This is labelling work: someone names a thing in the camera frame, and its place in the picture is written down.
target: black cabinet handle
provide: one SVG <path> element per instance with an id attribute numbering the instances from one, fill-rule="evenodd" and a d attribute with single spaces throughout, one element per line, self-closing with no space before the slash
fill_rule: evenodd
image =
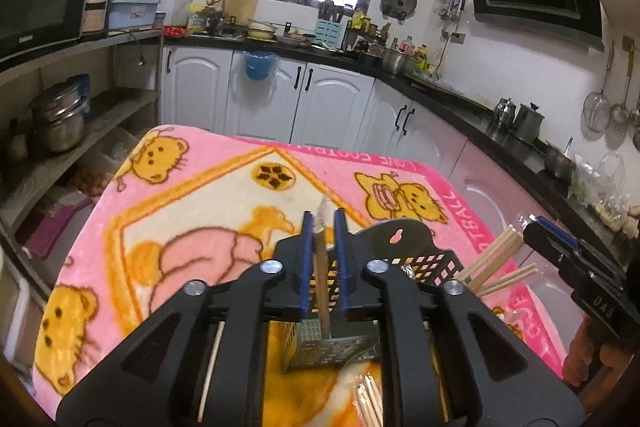
<path id="1" fill-rule="evenodd" d="M 309 90 L 309 86 L 311 85 L 311 75 L 314 74 L 314 70 L 309 70 L 309 78 L 306 81 L 305 91 Z"/>
<path id="2" fill-rule="evenodd" d="M 298 76 L 296 77 L 296 84 L 293 86 L 293 89 L 298 89 L 298 82 L 300 81 L 300 73 L 302 73 L 302 68 L 298 66 Z"/>
<path id="3" fill-rule="evenodd" d="M 402 114 L 402 111 L 404 111 L 405 109 L 406 109 L 406 104 L 404 104 L 404 107 L 400 111 L 398 111 L 398 116 L 396 116 L 396 123 L 394 124 L 396 126 L 396 131 L 400 131 L 398 120 L 400 120 L 400 115 Z"/>
<path id="4" fill-rule="evenodd" d="M 406 118 L 404 119 L 404 123 L 402 124 L 402 136 L 406 136 L 406 123 L 409 120 L 409 117 L 415 112 L 415 109 L 412 109 L 406 114 Z"/>

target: shelf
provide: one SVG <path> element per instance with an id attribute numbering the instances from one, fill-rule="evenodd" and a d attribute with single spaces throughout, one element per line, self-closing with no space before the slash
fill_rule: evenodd
<path id="1" fill-rule="evenodd" d="M 41 162 L 20 165 L 12 176 L 20 181 L 6 200 L 0 203 L 0 217 L 12 232 L 20 227 L 38 200 L 80 156 L 157 97 L 156 91 L 143 89 L 118 88 L 101 93 L 91 100 L 93 119 L 86 126 L 84 140 L 75 149 Z"/>
<path id="2" fill-rule="evenodd" d="M 142 41 L 145 39 L 159 37 L 162 34 L 162 30 L 142 30 L 133 32 L 133 34 L 139 41 Z M 27 74 L 30 73 L 30 71 L 37 70 L 38 68 L 49 66 L 50 64 L 64 58 L 73 57 L 75 55 L 80 55 L 82 53 L 102 48 L 109 48 L 110 46 L 116 46 L 118 44 L 126 44 L 126 42 L 132 42 L 134 40 L 133 36 L 129 33 L 119 33 L 105 39 L 80 42 L 79 44 L 72 45 L 62 44 L 10 58 L 5 62 L 0 62 L 0 86 L 11 82 L 14 78 L 17 78 L 22 74 Z"/>

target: bundle of chopsticks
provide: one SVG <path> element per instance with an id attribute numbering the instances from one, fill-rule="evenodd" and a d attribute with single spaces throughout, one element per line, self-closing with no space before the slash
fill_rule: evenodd
<path id="1" fill-rule="evenodd" d="M 478 258 L 456 275 L 456 279 L 466 284 L 466 288 L 478 297 L 504 290 L 516 282 L 538 272 L 535 264 L 528 264 L 491 283 L 487 281 L 524 245 L 522 234 L 511 225 L 495 238 L 492 244 Z"/>
<path id="2" fill-rule="evenodd" d="M 382 395 L 371 375 L 364 375 L 360 378 L 355 388 L 355 398 L 364 427 L 382 427 L 384 423 Z"/>

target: black countertop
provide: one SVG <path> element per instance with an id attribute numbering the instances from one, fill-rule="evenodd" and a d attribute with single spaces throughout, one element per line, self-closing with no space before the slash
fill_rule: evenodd
<path id="1" fill-rule="evenodd" d="M 437 86 L 412 82 L 405 76 L 393 76 L 369 68 L 356 60 L 313 48 L 291 48 L 256 41 L 229 41 L 190 36 L 165 39 L 168 45 L 202 46 L 234 51 L 272 51 L 282 58 L 312 62 L 373 76 L 420 103 L 446 121 L 520 184 L 552 218 L 559 219 L 576 237 L 601 251 L 610 252 L 623 266 L 628 264 L 631 249 L 620 234 L 613 234 L 589 210 L 567 197 L 567 187 L 546 174 L 544 156 L 529 146 L 491 126 L 491 110 Z"/>

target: bottle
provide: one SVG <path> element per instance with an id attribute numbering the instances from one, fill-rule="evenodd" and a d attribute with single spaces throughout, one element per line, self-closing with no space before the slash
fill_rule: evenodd
<path id="1" fill-rule="evenodd" d="M 412 42 L 412 36 L 409 35 L 404 41 L 400 42 L 400 51 L 402 53 L 406 53 L 407 55 L 414 54 L 414 43 Z"/>
<path id="2" fill-rule="evenodd" d="M 415 64 L 416 69 L 424 70 L 427 67 L 427 46 L 421 45 L 415 52 L 415 58 L 418 59 Z"/>

